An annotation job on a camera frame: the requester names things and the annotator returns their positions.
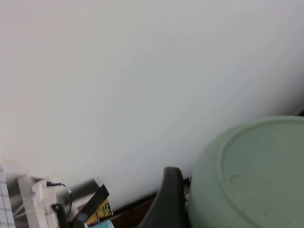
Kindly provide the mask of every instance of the white plug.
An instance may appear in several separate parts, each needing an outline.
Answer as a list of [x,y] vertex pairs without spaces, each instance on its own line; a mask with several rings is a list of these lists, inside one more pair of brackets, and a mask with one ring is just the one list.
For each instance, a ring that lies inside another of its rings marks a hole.
[[40,180],[32,186],[32,192],[35,193],[33,200],[39,201],[43,199],[43,189],[47,186],[46,180]]

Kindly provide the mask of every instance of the white wall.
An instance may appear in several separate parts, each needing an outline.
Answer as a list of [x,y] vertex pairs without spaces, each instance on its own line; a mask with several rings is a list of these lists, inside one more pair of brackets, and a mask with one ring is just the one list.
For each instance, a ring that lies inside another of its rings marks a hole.
[[297,0],[1,0],[9,178],[100,177],[114,207],[185,176],[212,138],[304,102]]

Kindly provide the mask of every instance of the white grid paper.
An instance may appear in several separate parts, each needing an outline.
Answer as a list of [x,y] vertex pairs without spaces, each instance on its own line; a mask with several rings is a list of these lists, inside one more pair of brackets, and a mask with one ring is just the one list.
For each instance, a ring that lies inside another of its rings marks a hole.
[[16,228],[3,167],[0,165],[0,228]]

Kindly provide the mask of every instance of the mint green bucket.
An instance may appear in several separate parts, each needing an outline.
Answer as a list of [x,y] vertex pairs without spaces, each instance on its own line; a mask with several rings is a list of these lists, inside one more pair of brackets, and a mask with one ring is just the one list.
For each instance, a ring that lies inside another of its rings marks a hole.
[[192,228],[304,227],[304,118],[270,117],[232,128],[194,169]]

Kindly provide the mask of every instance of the black cable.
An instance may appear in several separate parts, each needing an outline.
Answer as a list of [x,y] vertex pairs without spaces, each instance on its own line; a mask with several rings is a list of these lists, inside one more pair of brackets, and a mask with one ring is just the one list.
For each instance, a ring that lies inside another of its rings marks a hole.
[[71,213],[71,209],[72,209],[72,205],[73,205],[73,196],[72,196],[72,191],[69,189],[68,186],[66,186],[65,184],[63,183],[52,183],[50,181],[47,181],[47,187],[54,187],[54,186],[64,186],[67,190],[68,190],[68,193],[70,195],[70,207],[67,211],[67,214],[66,214],[66,218],[65,218],[65,221],[68,223],[69,222],[69,215]]

